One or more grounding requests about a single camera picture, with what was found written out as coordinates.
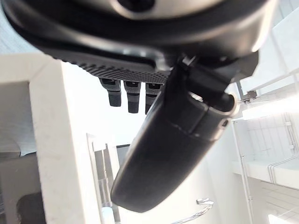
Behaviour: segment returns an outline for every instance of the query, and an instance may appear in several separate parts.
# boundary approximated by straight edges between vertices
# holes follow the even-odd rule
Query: white wall
[[[241,81],[244,94],[284,79],[291,72],[298,73],[296,70],[299,68],[299,30],[296,27],[299,8],[296,2],[292,1],[291,4],[290,1],[281,1],[279,13],[285,14],[284,19],[272,29],[271,35],[260,49],[260,62],[253,77]],[[290,77],[267,86],[261,93],[292,83],[294,79]]]
[[[242,179],[233,173],[232,160],[237,160],[232,126],[206,156],[215,202],[222,224],[249,224]]]

